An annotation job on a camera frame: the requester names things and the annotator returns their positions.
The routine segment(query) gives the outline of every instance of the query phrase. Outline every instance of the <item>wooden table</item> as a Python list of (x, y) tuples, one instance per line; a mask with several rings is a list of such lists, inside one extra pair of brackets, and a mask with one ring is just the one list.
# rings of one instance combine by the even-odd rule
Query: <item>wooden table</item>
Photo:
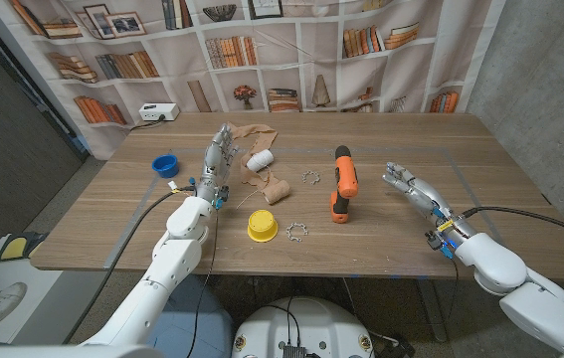
[[(228, 180), (230, 200), (214, 221), (196, 272), (214, 273), (453, 278), (452, 263), (426, 243), (433, 229), (407, 200), (381, 179), (387, 161), (425, 179), (463, 211), (480, 203), (518, 208), (559, 218), (487, 129), (473, 115), (350, 113), (199, 113), (180, 114), (175, 122), (132, 132), (32, 258), (39, 269), (102, 269), (129, 222), (168, 192), (151, 161), (172, 150), (180, 162), (174, 178), (187, 185), (200, 177), (204, 151), (223, 122), (264, 123), (278, 131), (271, 169), (291, 187), (291, 195), (270, 206), (258, 193), (236, 209), (255, 187), (239, 179), (236, 159)], [(256, 136), (237, 139), (249, 148)], [(350, 201), (346, 224), (330, 220), (328, 200), (335, 190), (334, 149), (352, 151), (359, 195)], [(302, 183), (313, 170), (321, 180)], [(150, 253), (165, 231), (166, 219), (185, 196), (174, 195), (142, 222), (116, 269), (145, 270)], [(280, 231), (268, 243), (247, 235), (249, 216), (273, 212)], [(306, 224), (309, 235), (290, 241), (285, 228)], [(478, 213), (470, 222), (501, 240), (527, 265), (550, 278), (564, 279), (564, 229), (506, 213)], [(462, 277), (471, 269), (459, 265)]]

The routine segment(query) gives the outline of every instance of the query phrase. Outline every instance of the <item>picture frame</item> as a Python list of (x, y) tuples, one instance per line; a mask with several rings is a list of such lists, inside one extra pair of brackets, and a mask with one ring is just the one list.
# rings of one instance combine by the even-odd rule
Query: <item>picture frame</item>
[(251, 19), (283, 17), (282, 0), (249, 0)]
[(135, 11), (105, 16), (117, 38), (145, 35), (146, 31)]
[(83, 9), (85, 9), (85, 12), (89, 16), (90, 21), (92, 21), (92, 24), (94, 24), (94, 27), (97, 29), (101, 39), (115, 39), (115, 34), (105, 18), (105, 16), (109, 15), (109, 10), (106, 8), (106, 5), (99, 4), (85, 6)]
[(100, 39), (100, 33), (98, 32), (98, 29), (95, 27), (88, 13), (76, 13), (76, 16), (81, 20), (83, 25), (85, 25), (85, 28), (88, 29), (88, 31), (92, 34), (92, 36), (94, 36), (97, 39)]

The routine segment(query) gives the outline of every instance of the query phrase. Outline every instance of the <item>orange power drill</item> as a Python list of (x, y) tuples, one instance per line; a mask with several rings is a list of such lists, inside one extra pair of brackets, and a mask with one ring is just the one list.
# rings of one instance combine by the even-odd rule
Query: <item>orange power drill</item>
[(348, 202), (357, 196), (359, 185), (350, 149), (345, 145), (339, 145), (334, 151), (334, 157), (336, 158), (334, 176), (337, 179), (337, 191), (330, 194), (330, 215), (332, 215), (333, 222), (343, 224), (348, 221)]

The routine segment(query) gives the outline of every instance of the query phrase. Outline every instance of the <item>table leg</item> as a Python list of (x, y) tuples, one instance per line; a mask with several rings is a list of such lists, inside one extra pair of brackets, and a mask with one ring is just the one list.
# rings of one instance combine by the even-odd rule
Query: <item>table leg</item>
[(439, 298), (434, 289), (434, 284), (429, 279), (417, 279), (417, 286), (419, 287), (419, 295), (421, 300), (423, 300), (423, 306), (425, 307), (428, 323), (432, 327), (434, 338), (439, 342), (446, 342), (448, 340), (448, 332), (443, 323)]

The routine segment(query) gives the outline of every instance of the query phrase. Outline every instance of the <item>bookshelf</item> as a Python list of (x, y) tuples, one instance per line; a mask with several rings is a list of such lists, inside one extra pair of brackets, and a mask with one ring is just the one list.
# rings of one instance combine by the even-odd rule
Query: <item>bookshelf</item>
[[(137, 110), (145, 102), (175, 102), (184, 112), (198, 111), (189, 81), (200, 82), (213, 111), (243, 110), (243, 103), (233, 98), (233, 89), (238, 85), (248, 85), (258, 92), (251, 99), (254, 111), (269, 111), (267, 92), (272, 88), (297, 90), (303, 111), (340, 111), (366, 102), (372, 103), (374, 111), (388, 111), (392, 99), (405, 96), (405, 111), (421, 112), (429, 110), (438, 93), (455, 90), (460, 94), (457, 112), (465, 111), (482, 62), (482, 56), (472, 54), (484, 54), (504, 0), (386, 2), (379, 9), (363, 12), (363, 0), (340, 0), (329, 6), (325, 16), (315, 18), (310, 10), (313, 1), (282, 1), (284, 17), (252, 20), (248, 0), (186, 0), (193, 26), (169, 31), (159, 0), (142, 1), (141, 6), (136, 0), (21, 0), (39, 18), (74, 19), (83, 34), (74, 39), (32, 35), (10, 0), (0, 0), (0, 17), (79, 128), (128, 129), (140, 121)], [(111, 40), (93, 37), (76, 12), (102, 3), (110, 13), (136, 11), (146, 35)], [(237, 4), (230, 21), (214, 23), (202, 12), (204, 7), (224, 4)], [(392, 29), (416, 22), (420, 28), (414, 41), (394, 50), (345, 56), (346, 29), (376, 25), (377, 32), (387, 39)], [(480, 27), (482, 31), (470, 31)], [(205, 41), (233, 36), (254, 39), (258, 64), (213, 69)], [(96, 55), (138, 51), (147, 52), (159, 78), (105, 80)], [(99, 81), (86, 84), (62, 79), (47, 58), (50, 52), (79, 56), (97, 73)], [(317, 75), (324, 76), (331, 99), (326, 108), (311, 103)], [(357, 99), (368, 87), (373, 88), (371, 97)], [(129, 125), (87, 123), (72, 100), (78, 95), (117, 104)], [(88, 143), (105, 135), (82, 132)]]

